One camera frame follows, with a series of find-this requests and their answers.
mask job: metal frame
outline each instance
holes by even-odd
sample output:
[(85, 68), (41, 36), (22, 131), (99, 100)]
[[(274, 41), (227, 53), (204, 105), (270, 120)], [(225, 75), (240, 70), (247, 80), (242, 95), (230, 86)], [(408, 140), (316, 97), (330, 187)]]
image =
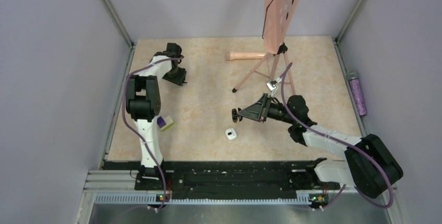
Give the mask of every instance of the metal frame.
[[(342, 39), (345, 37), (349, 27), (351, 26), (351, 24), (353, 23), (353, 21), (357, 17), (358, 13), (362, 9), (365, 1), (366, 0), (358, 0), (356, 2), (351, 14), (349, 15), (348, 19), (346, 20), (345, 24), (343, 25), (341, 31), (339, 32), (338, 36), (334, 39), (335, 51), (338, 56), (339, 64), (342, 69), (342, 74), (343, 74), (344, 80), (346, 82), (347, 89), (349, 91), (349, 97), (351, 99), (352, 106), (353, 106), (353, 109), (354, 109), (354, 112), (356, 115), (356, 119), (358, 122), (358, 126), (360, 128), (362, 135), (367, 135), (368, 130), (366, 128), (364, 119), (359, 116), (356, 105), (355, 105), (354, 98), (351, 96), (350, 85), (349, 85), (349, 82), (346, 77), (347, 65), (345, 63), (345, 58), (343, 57), (343, 54), (342, 54), (342, 51), (340, 48), (340, 44), (341, 44)], [(118, 17), (116, 10), (114, 9), (110, 0), (102, 0), (102, 2), (105, 5), (106, 10), (108, 11), (109, 15), (111, 16), (111, 18), (112, 18), (115, 26), (119, 30), (120, 34), (125, 39), (128, 46), (131, 48), (131, 51), (130, 51), (128, 61), (126, 64), (124, 76), (121, 79), (119, 93), (118, 93), (118, 96), (117, 96), (117, 99), (115, 102), (115, 107), (114, 107), (114, 114), (113, 114), (114, 117), (113, 117), (113, 120), (109, 126), (105, 149), (104, 149), (103, 156), (102, 156), (102, 159), (101, 159), (101, 162), (99, 165), (100, 169), (101, 169), (102, 161), (104, 161), (107, 158), (107, 154), (108, 154), (108, 151), (111, 146), (112, 137), (113, 137), (113, 133), (115, 130), (115, 124), (116, 124), (117, 116), (118, 116), (118, 113), (120, 110), (122, 91), (123, 91), (124, 80), (125, 80), (124, 78), (129, 73), (130, 66), (131, 66), (132, 59), (133, 59), (134, 52), (135, 52), (135, 45), (134, 45), (133, 41), (131, 40), (129, 34), (127, 33), (122, 21)], [(90, 217), (92, 215), (93, 205), (94, 205), (94, 202), (97, 199), (97, 197), (106, 197), (107, 194), (109, 194), (109, 193), (114, 193), (114, 195), (115, 195), (115, 194), (127, 194), (127, 193), (139, 192), (139, 191), (134, 190), (135, 178), (131, 176), (134, 174), (136, 174), (136, 171), (132, 172), (129, 170), (90, 171), (87, 176), (85, 185), (84, 185), (84, 190), (83, 190), (83, 194), (82, 194), (79, 208), (77, 211), (77, 217), (76, 217), (75, 223), (78, 223), (78, 224), (89, 223)], [(400, 196), (397, 194), (397, 189), (396, 189), (395, 185), (394, 185), (394, 191), (395, 191), (396, 204), (393, 205), (393, 207), (388, 209), (388, 216), (390, 218), (390, 221), (392, 224), (409, 223), (407, 215), (404, 214), (405, 213), (403, 211), (404, 207), (403, 207), (402, 201), (400, 200)], [(344, 192), (345, 193), (354, 193), (354, 188), (347, 188)], [(142, 194), (147, 195), (147, 196), (149, 196), (149, 194), (155, 194), (155, 193), (158, 193), (158, 192), (155, 192), (155, 191), (142, 192)], [(300, 191), (299, 193), (300, 194), (309, 194), (309, 193), (315, 194), (318, 192), (312, 190), (312, 191)], [(388, 199), (388, 192), (384, 193), (383, 197), (385, 200)], [(195, 204), (195, 202), (188, 202), (188, 203), (183, 202), (181, 204)]]

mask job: gray floor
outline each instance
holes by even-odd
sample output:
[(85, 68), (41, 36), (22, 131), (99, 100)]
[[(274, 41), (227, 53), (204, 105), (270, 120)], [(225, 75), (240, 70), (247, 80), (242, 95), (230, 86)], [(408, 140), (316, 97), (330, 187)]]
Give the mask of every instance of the gray floor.
[(144, 206), (95, 205), (90, 224), (257, 224), (257, 223), (377, 223), (390, 224), (387, 211), (367, 203), (357, 194), (341, 195), (335, 205), (320, 211), (294, 210), (284, 205), (170, 205), (155, 214)]

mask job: wooden table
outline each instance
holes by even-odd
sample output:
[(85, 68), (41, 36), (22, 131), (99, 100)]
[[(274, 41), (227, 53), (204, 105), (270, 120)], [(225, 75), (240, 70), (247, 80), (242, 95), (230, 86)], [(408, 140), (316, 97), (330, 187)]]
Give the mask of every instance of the wooden table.
[[(236, 93), (232, 88), (258, 60), (226, 61), (227, 51), (265, 52), (261, 38), (202, 38), (139, 40), (131, 70), (146, 66), (168, 42), (179, 44), (185, 55), (181, 67), (187, 69), (182, 87), (159, 82), (162, 109), (175, 124), (159, 132), (165, 160), (310, 160), (336, 158), (321, 150), (295, 143), (290, 125), (268, 119), (259, 123), (244, 119), (233, 123), (232, 108), (245, 108), (262, 93), (269, 93), (266, 78), (253, 74)], [(330, 36), (289, 36), (285, 41), (296, 92), (302, 95), (313, 121), (349, 135), (360, 135), (342, 71)], [(270, 58), (258, 71), (268, 73)], [(277, 75), (285, 68), (280, 60)], [(285, 88), (291, 95), (290, 86)], [(238, 138), (229, 141), (225, 130), (234, 128)], [(108, 160), (141, 160), (138, 137), (123, 124), (121, 112), (115, 128)]]

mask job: pink board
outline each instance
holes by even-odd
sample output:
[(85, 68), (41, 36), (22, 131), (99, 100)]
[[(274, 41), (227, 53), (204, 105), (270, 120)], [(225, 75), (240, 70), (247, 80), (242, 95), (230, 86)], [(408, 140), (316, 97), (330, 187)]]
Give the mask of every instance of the pink board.
[(265, 16), (263, 37), (264, 47), (268, 52), (278, 53), (298, 2), (299, 0), (265, 0), (264, 9), (267, 9), (267, 15)]

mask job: robotic arm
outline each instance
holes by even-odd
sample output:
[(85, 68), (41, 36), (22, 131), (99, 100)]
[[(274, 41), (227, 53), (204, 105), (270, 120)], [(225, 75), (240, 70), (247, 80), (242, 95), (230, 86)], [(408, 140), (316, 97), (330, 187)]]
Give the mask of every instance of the robotic arm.
[[(168, 43), (166, 51), (157, 52), (151, 63), (152, 67), (132, 75), (126, 89), (126, 111), (131, 115), (137, 126), (137, 131), (144, 137), (153, 157), (148, 153), (145, 143), (141, 144), (141, 171), (146, 178), (159, 180), (158, 169), (152, 158), (159, 164), (163, 155), (159, 150), (158, 130), (156, 121), (161, 109), (158, 78), (165, 79), (182, 86), (186, 79), (186, 70), (178, 67), (181, 60), (161, 61), (170, 58), (182, 58), (181, 47), (175, 43)], [(145, 90), (145, 95), (137, 92)]]
[(232, 109), (232, 120), (238, 122), (245, 117), (258, 122), (265, 122), (267, 118), (286, 122), (292, 125), (288, 132), (295, 142), (308, 147), (320, 148), (339, 156), (342, 160), (321, 158), (322, 161), (314, 167), (317, 178), (322, 182), (353, 185), (370, 198), (378, 197), (387, 189), (380, 172), (370, 161), (346, 145), (331, 140), (331, 136), (366, 152), (379, 163), (391, 184), (402, 178), (403, 171), (401, 167), (378, 136), (374, 134), (369, 134), (366, 137), (347, 136), (318, 125), (308, 117), (309, 108), (301, 95), (291, 96), (287, 101), (287, 106), (291, 113), (304, 124), (313, 130), (326, 134), (326, 136), (318, 135), (297, 123), (288, 114), (282, 103), (266, 93), (256, 103), (245, 109)]

